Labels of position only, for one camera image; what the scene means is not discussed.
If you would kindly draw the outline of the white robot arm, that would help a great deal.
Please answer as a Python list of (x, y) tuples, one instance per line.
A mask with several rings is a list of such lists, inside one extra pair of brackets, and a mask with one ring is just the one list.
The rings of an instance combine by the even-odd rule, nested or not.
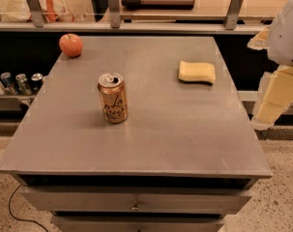
[(258, 131), (272, 127), (293, 102), (293, 0), (288, 0), (272, 23), (249, 40), (248, 48), (267, 50), (278, 64), (260, 79), (251, 123)]

